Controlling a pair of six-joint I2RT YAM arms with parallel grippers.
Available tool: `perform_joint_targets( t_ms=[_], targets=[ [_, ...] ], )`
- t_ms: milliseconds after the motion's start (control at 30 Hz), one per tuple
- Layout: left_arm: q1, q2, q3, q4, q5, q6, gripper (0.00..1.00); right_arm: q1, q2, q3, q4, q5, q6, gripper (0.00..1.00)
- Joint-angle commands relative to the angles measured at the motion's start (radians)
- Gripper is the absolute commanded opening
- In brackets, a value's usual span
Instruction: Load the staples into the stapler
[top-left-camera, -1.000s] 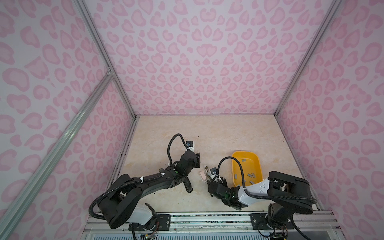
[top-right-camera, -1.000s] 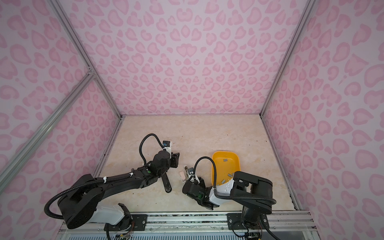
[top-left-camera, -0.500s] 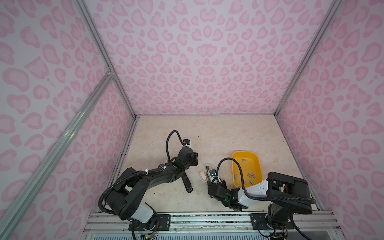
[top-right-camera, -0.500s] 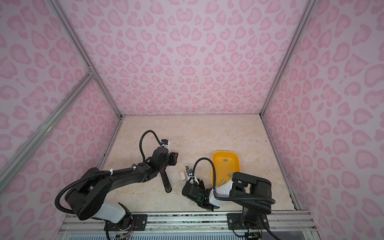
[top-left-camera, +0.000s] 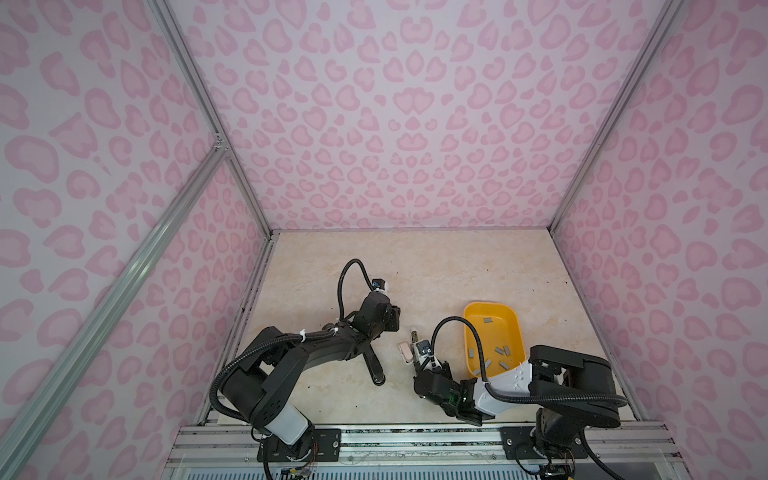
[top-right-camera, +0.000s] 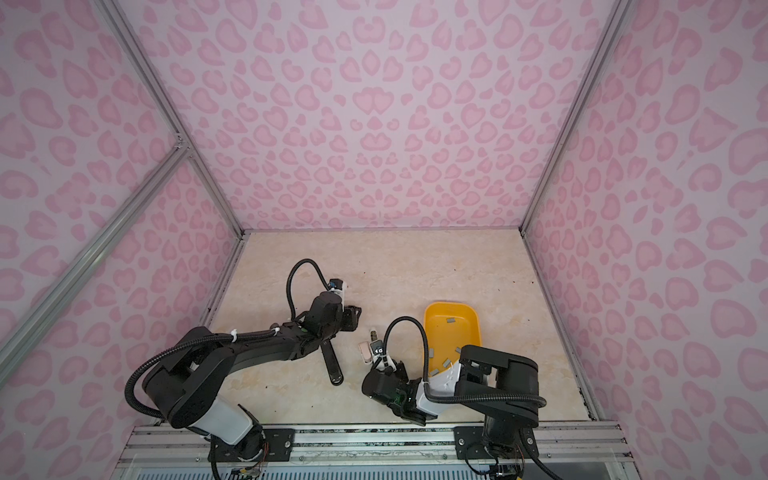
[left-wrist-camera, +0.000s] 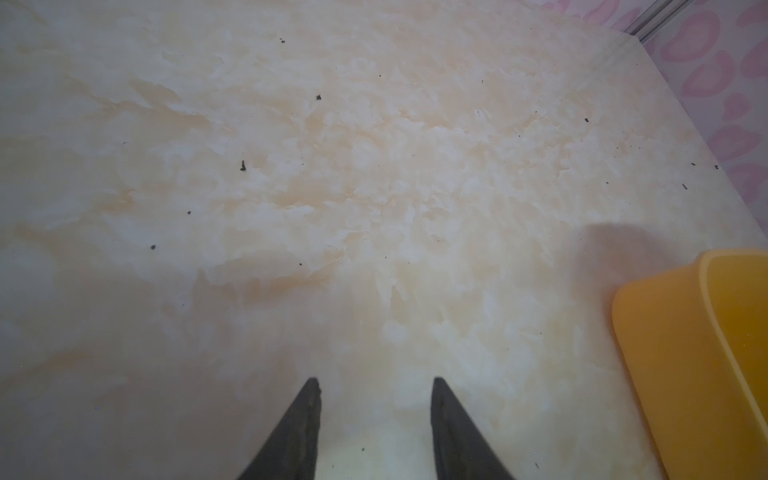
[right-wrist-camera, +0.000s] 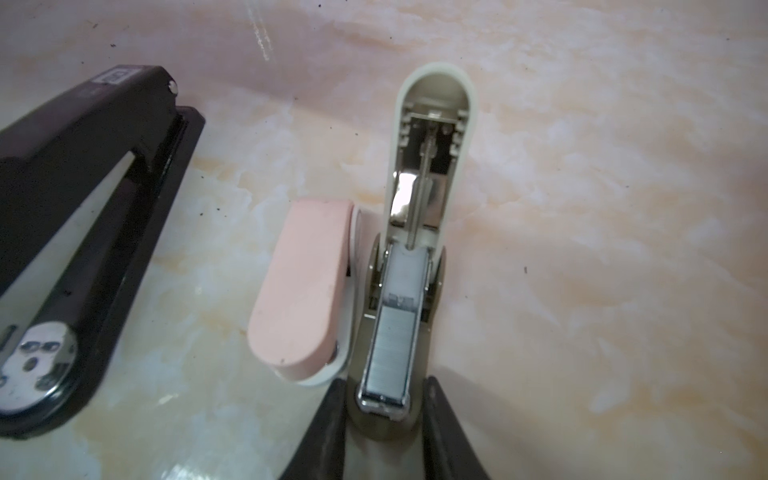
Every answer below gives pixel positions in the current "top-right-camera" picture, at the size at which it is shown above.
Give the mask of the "pink mini stapler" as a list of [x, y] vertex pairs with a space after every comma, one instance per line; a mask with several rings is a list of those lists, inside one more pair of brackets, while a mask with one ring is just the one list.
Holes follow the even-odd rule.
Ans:
[[371, 352], [370, 344], [368, 342], [360, 342], [358, 349], [365, 364], [371, 364], [373, 361], [373, 354]]

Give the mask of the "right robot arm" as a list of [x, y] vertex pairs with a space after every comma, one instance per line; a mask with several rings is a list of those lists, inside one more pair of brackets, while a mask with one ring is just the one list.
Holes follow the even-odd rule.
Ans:
[[418, 426], [452, 406], [481, 413], [480, 447], [491, 457], [539, 453], [533, 430], [546, 400], [540, 395], [538, 364], [527, 357], [467, 345], [457, 362], [426, 379], [409, 378], [401, 362], [378, 360], [361, 390]]

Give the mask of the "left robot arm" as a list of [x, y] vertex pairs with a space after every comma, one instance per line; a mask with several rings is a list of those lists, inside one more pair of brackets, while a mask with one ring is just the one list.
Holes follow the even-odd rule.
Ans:
[[344, 376], [331, 340], [340, 332], [355, 331], [361, 313], [338, 292], [325, 291], [297, 319], [268, 330], [240, 335], [195, 327], [134, 371], [125, 386], [126, 402], [175, 429], [207, 438], [214, 448], [228, 447], [239, 459], [254, 459], [263, 452], [264, 429], [247, 409], [218, 397], [225, 379], [246, 368], [299, 360], [319, 350], [331, 384], [338, 386]]

